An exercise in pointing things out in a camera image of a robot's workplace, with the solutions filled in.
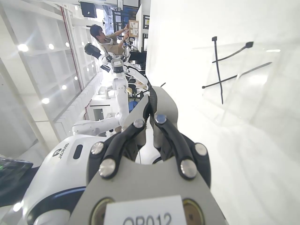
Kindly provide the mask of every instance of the beige shirt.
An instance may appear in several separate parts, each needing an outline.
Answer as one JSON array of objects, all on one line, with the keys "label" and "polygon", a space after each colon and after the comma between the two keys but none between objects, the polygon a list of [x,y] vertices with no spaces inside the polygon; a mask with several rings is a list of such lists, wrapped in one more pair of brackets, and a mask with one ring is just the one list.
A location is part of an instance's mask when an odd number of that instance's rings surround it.
[{"label": "beige shirt", "polygon": [[108,44],[105,44],[105,45],[100,45],[101,49],[103,51],[105,51],[104,49],[107,50],[107,52],[111,52],[117,56],[120,56],[122,55],[123,53],[123,49],[118,47],[118,43],[117,43],[117,36],[113,35],[113,34],[110,34],[110,35],[107,35],[106,36],[107,38],[112,38],[113,39],[113,43],[112,45],[108,45]]}]

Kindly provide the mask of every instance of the ceiling light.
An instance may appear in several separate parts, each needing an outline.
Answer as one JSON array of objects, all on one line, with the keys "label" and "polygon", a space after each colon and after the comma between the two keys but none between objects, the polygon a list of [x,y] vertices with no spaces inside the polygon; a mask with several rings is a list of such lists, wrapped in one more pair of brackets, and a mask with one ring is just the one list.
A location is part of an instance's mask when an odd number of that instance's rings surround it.
[{"label": "ceiling light", "polygon": [[28,51],[28,47],[27,47],[26,44],[19,44],[19,45],[18,45],[18,49],[19,49],[20,51],[24,51],[24,52]]},{"label": "ceiling light", "polygon": [[276,49],[276,50],[266,50],[266,52],[280,52],[280,49]]},{"label": "ceiling light", "polygon": [[17,212],[19,211],[20,209],[22,208],[22,203],[16,203],[14,206],[13,206],[13,211]]},{"label": "ceiling light", "polygon": [[42,103],[44,103],[44,104],[48,104],[50,101],[49,101],[49,99],[48,98],[44,98],[44,99],[42,99]]}]

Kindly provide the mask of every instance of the transparent plastic sheet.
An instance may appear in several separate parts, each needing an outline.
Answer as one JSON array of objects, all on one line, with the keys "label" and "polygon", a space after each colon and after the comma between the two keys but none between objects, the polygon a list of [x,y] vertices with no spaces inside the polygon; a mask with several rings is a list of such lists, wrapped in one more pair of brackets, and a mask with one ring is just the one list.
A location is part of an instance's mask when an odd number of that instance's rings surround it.
[{"label": "transparent plastic sheet", "polygon": [[33,163],[23,160],[0,157],[0,196],[14,188]]},{"label": "transparent plastic sheet", "polygon": [[[244,43],[217,46],[218,59],[243,46]],[[204,89],[202,113],[221,126],[253,125],[277,141],[289,156],[299,157],[300,151],[295,150],[300,139],[299,54],[300,45],[296,43],[254,42],[252,48],[219,61],[221,80],[237,77],[222,82],[223,105],[219,84]],[[211,63],[207,82],[202,86],[216,82],[216,63]]]}]

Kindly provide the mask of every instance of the humanoid robot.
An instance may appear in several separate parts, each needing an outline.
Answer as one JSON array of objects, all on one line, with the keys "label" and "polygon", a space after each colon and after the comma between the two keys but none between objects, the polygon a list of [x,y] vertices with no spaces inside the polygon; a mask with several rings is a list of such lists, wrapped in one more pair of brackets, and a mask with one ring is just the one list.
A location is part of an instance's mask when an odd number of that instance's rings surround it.
[{"label": "humanoid robot", "polygon": [[74,124],[73,134],[85,134],[96,136],[103,132],[123,126],[125,118],[129,115],[128,109],[128,81],[126,76],[132,76],[144,85],[148,84],[148,79],[140,73],[131,63],[128,62],[130,57],[130,45],[127,44],[122,56],[115,56],[106,52],[101,55],[100,50],[91,43],[86,44],[85,52],[92,55],[102,62],[101,68],[106,71],[112,71],[114,77],[112,82],[112,90],[116,91],[116,100],[118,104],[118,112],[114,117],[101,121],[83,120]]},{"label": "humanoid robot", "polygon": [[[125,92],[124,62],[110,56],[102,62],[113,69],[116,91]],[[108,204],[174,195],[180,195],[187,225],[228,224],[210,192],[207,148],[178,131],[177,106],[166,91],[148,86],[149,94],[130,114],[124,116],[120,108],[121,132],[110,138],[75,133],[48,154],[26,193],[19,194],[26,225],[109,225],[113,223],[106,220]],[[148,119],[160,157],[151,165],[142,165],[135,160],[146,144]],[[178,224],[161,223],[158,218],[125,217],[123,225]]]}]

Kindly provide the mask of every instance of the man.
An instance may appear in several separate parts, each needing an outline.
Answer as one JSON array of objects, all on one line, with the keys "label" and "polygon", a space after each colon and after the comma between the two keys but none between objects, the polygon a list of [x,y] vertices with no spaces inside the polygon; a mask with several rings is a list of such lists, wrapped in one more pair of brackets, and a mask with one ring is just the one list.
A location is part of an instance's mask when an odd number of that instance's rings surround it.
[{"label": "man", "polygon": [[[125,32],[122,41],[117,43],[117,36]],[[127,40],[129,37],[128,25],[122,30],[116,31],[113,34],[105,35],[103,33],[102,27],[94,24],[90,28],[91,35],[98,41],[102,50],[111,52],[115,55],[122,55],[123,53],[123,41]],[[145,70],[146,66],[146,52],[131,52],[129,60],[135,60],[137,64],[141,66],[142,70]]]},{"label": "man", "polygon": [[99,42],[102,50],[106,49],[107,52],[111,52],[115,55],[122,55],[123,41],[128,39],[129,31],[125,33],[122,41],[119,44],[117,43],[117,36],[125,32],[127,29],[128,29],[128,25],[124,29],[116,31],[113,34],[106,36],[103,33],[102,27],[94,24],[90,28],[90,33]]}]

